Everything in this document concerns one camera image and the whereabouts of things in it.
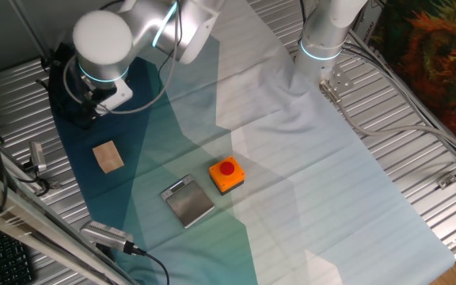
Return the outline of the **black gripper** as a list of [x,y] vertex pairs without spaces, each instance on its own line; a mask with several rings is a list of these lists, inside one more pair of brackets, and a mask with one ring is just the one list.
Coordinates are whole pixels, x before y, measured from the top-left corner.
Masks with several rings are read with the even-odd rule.
[[85,100],[82,102],[81,114],[87,119],[95,120],[98,117],[111,113],[112,111],[104,107],[101,103],[115,93],[115,87],[111,89],[89,89],[85,93]]

